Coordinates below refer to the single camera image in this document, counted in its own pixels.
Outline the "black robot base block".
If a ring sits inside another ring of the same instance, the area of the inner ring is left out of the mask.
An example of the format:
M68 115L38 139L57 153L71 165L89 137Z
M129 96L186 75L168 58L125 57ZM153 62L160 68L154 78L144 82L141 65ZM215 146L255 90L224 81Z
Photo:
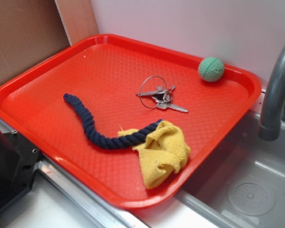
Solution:
M31 191L39 159L25 136L0 130L0 213Z

